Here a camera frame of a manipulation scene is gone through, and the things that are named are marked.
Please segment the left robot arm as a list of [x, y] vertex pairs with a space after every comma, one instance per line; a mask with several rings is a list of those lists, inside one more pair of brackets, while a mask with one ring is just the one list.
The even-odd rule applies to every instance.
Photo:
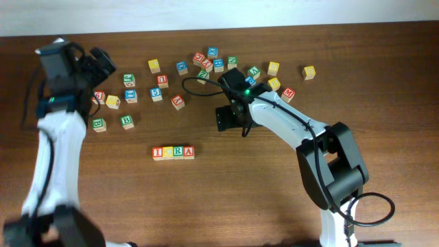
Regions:
[[41, 47], [34, 177], [21, 217], [3, 225], [4, 246], [113, 246], [80, 210], [78, 172], [96, 86], [115, 72], [100, 48], [75, 57], [71, 42]]

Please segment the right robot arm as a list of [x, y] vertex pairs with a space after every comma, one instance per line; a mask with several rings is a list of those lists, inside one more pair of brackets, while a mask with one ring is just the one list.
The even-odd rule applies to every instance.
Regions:
[[304, 115], [263, 84], [222, 90], [230, 104], [217, 109], [218, 128], [241, 127], [247, 134], [264, 126], [284, 140], [297, 155], [305, 191], [320, 209], [320, 245], [358, 246], [355, 212], [369, 174], [351, 130]]

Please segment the red I block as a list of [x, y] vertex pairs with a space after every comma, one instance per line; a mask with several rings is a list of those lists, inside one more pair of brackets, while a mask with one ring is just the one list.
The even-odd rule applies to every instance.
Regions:
[[163, 148], [162, 147], [154, 147], [152, 148], [152, 158], [155, 161], [161, 161], [164, 159], [163, 157]]

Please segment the yellow C block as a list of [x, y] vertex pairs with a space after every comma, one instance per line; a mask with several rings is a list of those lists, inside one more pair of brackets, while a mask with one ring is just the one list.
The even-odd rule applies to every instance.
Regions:
[[172, 146], [163, 147], [163, 159], [164, 160], [174, 159], [174, 148]]

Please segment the red A block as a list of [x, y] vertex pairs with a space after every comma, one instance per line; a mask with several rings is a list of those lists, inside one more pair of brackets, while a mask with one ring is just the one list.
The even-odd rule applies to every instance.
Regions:
[[184, 146], [183, 150], [184, 159], [194, 159], [195, 158], [195, 150], [193, 146]]

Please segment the green R block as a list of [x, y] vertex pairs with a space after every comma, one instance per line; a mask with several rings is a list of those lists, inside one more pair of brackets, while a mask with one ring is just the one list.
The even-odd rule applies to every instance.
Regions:
[[183, 146], [174, 146], [173, 147], [173, 159], [183, 159], [184, 158], [184, 147]]

